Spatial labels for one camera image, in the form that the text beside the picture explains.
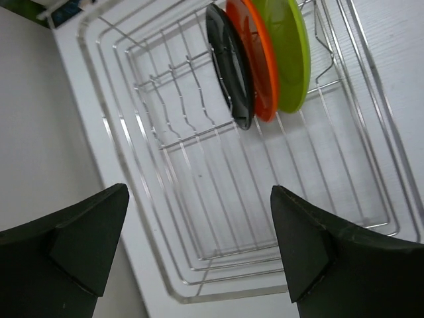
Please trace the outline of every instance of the dish drainer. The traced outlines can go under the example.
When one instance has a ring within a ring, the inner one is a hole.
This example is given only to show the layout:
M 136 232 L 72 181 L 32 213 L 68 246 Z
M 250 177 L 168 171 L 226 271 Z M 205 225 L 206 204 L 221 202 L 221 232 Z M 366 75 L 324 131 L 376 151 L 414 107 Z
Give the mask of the dish drainer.
M 287 291 L 274 184 L 363 227 L 421 240 L 423 205 L 352 0 L 299 4 L 307 100 L 272 123 L 255 117 L 249 131 L 231 120 L 213 70 L 207 3 L 126 1 L 88 14 L 78 43 L 172 297 Z

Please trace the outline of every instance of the white surface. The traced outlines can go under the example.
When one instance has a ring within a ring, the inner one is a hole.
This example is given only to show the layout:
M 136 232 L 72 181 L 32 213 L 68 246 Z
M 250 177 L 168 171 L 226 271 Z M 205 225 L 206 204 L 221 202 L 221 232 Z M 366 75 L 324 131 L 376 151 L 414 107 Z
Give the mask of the white surface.
M 382 0 L 371 3 L 365 0 L 356 1 L 422 193 L 424 149 L 417 136 L 422 135 L 421 121 L 424 118 L 424 109 L 421 107 L 424 96 L 420 90 L 423 87 L 421 74 L 424 69 L 418 63 L 423 49 L 420 30 L 424 29 L 424 23 L 419 18 L 423 5 L 418 1 L 415 4 L 405 7 L 401 3 L 388 5 Z M 109 185 L 124 179 L 105 132 L 98 100 L 76 43 L 78 19 L 57 30 L 56 39 L 103 181 Z M 288 296 L 284 294 L 217 303 L 177 304 L 166 293 L 142 232 L 138 213 L 133 206 L 129 210 L 123 236 L 152 317 L 280 317 L 282 313 L 284 317 L 297 317 L 295 306 L 290 305 Z
M 0 8 L 0 231 L 100 191 L 52 33 Z M 146 317 L 122 243 L 95 318 Z

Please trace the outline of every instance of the white wall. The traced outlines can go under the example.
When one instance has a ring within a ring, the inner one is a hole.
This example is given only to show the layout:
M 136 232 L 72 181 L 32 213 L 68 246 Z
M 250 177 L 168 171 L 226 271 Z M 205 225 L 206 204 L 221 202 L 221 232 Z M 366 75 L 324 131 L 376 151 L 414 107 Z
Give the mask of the white wall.
M 101 189 L 52 33 L 0 8 L 0 231 Z M 146 317 L 120 244 L 94 317 Z

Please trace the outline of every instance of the green plate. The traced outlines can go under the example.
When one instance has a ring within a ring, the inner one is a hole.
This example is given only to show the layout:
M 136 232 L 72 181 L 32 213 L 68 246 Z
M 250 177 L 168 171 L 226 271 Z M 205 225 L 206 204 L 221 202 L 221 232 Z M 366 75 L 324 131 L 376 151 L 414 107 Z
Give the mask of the green plate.
M 252 0 L 276 53 L 280 75 L 278 108 L 294 113 L 305 101 L 311 77 L 311 53 L 302 14 L 295 0 Z

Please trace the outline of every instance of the orange plate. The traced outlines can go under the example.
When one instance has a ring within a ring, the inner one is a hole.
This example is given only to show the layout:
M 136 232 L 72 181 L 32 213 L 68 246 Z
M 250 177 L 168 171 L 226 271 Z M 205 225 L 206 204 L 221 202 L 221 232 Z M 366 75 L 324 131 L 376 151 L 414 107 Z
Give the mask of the orange plate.
M 280 96 L 280 79 L 270 35 L 251 0 L 227 0 L 226 12 L 249 58 L 257 93 L 254 112 L 269 122 L 276 115 Z

